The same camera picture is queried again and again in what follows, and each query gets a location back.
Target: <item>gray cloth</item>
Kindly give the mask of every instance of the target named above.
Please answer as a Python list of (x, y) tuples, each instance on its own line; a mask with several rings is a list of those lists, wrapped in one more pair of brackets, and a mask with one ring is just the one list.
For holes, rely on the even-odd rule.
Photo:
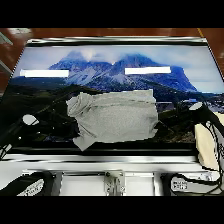
[(68, 116), (74, 117), (80, 136), (74, 143), (83, 151), (94, 142), (114, 143), (153, 138), (158, 113), (153, 90), (80, 93), (67, 101)]

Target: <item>flat screen tv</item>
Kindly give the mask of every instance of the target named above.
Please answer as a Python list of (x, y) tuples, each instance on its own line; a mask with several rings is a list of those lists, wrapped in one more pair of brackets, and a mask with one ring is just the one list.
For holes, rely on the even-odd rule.
[[(170, 73), (125, 74), (125, 68), (145, 67), (169, 67)], [(24, 70), (69, 70), (69, 76), (27, 78), (21, 75)], [(194, 153), (194, 127), (186, 108), (203, 101), (212, 111), (224, 113), (224, 82), (207, 40), (191, 37), (29, 40), (0, 105), (0, 135), (24, 114), (41, 111), (57, 99), (62, 100), (54, 106), (56, 113), (49, 110), (40, 117), (45, 127), (68, 118), (65, 101), (80, 92), (95, 95), (148, 89), (153, 89), (159, 115), (156, 136), (135, 142), (94, 143), (85, 153)], [(72, 121), (69, 125), (77, 129)], [(15, 150), (82, 153), (64, 131), (62, 128), (61, 136), (46, 132), (27, 135)]]

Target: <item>white round object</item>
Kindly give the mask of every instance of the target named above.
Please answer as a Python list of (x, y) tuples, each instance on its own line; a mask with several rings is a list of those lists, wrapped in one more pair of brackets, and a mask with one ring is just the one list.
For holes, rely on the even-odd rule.
[(23, 116), (23, 122), (27, 125), (35, 125), (39, 123), (39, 121), (33, 115), (30, 114), (26, 114)]
[(189, 110), (197, 110), (198, 108), (200, 108), (202, 106), (202, 102), (198, 102), (195, 103), (194, 105), (192, 105)]

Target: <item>wooden surface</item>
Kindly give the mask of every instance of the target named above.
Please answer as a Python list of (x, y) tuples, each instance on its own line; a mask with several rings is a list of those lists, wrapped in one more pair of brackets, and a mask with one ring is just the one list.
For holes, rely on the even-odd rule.
[[(14, 34), (8, 28), (0, 28), (13, 45), (0, 44), (0, 60), (13, 70), (28, 39), (75, 36), (204, 36), (207, 38), (217, 62), (224, 74), (224, 28), (29, 28), (29, 33)], [(0, 71), (0, 93), (9, 77)]]

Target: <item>blue mountain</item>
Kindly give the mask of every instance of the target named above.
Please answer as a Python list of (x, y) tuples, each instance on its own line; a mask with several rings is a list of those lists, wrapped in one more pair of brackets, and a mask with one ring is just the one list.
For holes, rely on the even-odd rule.
[(127, 54), (115, 64), (99, 61), (102, 55), (95, 55), (92, 61), (86, 61), (81, 53), (72, 51), (50, 70), (69, 70), (68, 78), (14, 78), (12, 84), (31, 85), (37, 88), (60, 88), (70, 84), (84, 85), (101, 91), (127, 91), (138, 89), (155, 89), (155, 83), (183, 92), (197, 92), (190, 83), (184, 70), (171, 66), (169, 74), (125, 75), (125, 68), (143, 68), (169, 66), (154, 62), (141, 54)]

